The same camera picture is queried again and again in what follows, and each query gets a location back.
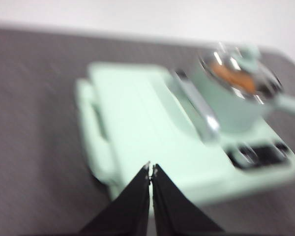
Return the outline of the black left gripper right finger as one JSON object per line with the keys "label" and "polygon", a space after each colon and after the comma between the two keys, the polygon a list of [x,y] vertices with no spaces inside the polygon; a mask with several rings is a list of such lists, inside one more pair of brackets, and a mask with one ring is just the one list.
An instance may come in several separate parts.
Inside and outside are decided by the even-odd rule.
{"label": "black left gripper right finger", "polygon": [[153,166],[153,209],[159,236],[222,236],[223,228],[205,215],[168,177]]}

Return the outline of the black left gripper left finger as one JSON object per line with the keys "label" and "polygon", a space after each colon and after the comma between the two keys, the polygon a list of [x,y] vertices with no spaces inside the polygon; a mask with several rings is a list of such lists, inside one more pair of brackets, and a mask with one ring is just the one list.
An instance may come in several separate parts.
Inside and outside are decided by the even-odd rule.
{"label": "black left gripper left finger", "polygon": [[145,236],[149,216],[149,165],[147,162],[113,200],[79,233],[82,236]]}

